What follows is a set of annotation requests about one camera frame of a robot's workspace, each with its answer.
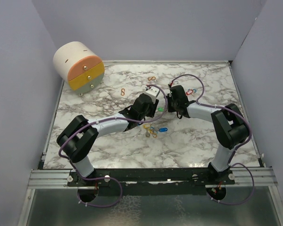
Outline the red key tag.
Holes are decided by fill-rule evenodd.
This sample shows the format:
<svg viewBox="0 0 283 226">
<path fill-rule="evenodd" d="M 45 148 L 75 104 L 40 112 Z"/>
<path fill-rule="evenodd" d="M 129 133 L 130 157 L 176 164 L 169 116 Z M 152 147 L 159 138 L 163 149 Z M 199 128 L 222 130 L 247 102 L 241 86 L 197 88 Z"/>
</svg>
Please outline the red key tag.
<svg viewBox="0 0 283 226">
<path fill-rule="evenodd" d="M 186 91 L 186 95 L 187 95 L 187 96 L 188 96 L 188 95 L 191 95 L 191 94 L 193 94 L 193 90 L 192 90 L 192 89 L 189 89 L 189 90 Z"/>
</svg>

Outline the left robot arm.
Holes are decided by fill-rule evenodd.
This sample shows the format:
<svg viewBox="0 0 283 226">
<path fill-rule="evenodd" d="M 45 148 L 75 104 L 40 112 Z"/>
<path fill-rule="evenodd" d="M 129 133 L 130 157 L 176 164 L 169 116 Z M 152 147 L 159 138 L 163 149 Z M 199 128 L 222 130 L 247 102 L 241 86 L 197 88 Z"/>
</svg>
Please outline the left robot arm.
<svg viewBox="0 0 283 226">
<path fill-rule="evenodd" d="M 135 102 L 117 114 L 97 120 L 76 116 L 58 136 L 56 142 L 79 172 L 78 180 L 85 186 L 94 182 L 94 167 L 88 153 L 96 139 L 115 132 L 131 130 L 146 117 L 154 117 L 159 100 L 157 95 L 144 92 Z"/>
</svg>

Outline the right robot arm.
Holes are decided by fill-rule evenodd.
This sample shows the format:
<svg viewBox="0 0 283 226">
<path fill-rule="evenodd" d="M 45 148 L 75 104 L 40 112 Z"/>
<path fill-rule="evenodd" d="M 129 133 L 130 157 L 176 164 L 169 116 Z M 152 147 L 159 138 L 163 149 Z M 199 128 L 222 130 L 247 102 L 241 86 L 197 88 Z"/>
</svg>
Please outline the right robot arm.
<svg viewBox="0 0 283 226">
<path fill-rule="evenodd" d="M 222 108 L 204 106 L 188 100 L 181 85 L 170 87 L 169 90 L 167 101 L 170 113 L 176 112 L 179 119 L 194 118 L 213 123 L 219 146 L 215 157 L 209 163 L 211 170 L 207 172 L 207 178 L 212 184 L 220 183 L 225 177 L 223 172 L 229 169 L 230 161 L 236 152 L 235 148 L 250 134 L 238 106 L 235 104 Z"/>
</svg>

